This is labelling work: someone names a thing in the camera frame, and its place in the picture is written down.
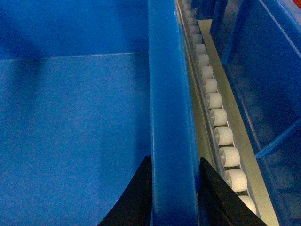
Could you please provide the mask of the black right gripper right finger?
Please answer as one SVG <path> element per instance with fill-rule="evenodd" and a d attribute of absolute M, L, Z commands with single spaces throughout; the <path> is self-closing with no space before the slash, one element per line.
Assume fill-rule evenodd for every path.
<path fill-rule="evenodd" d="M 266 225 L 234 193 L 206 158 L 200 158 L 199 168 L 199 212 L 204 217 L 206 226 Z"/>

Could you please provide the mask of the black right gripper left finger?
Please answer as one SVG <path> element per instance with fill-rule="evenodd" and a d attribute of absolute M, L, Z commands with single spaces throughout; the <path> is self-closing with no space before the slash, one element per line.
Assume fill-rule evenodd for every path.
<path fill-rule="evenodd" d="M 145 156 L 121 197 L 100 226 L 149 226 L 152 212 L 152 163 Z"/>

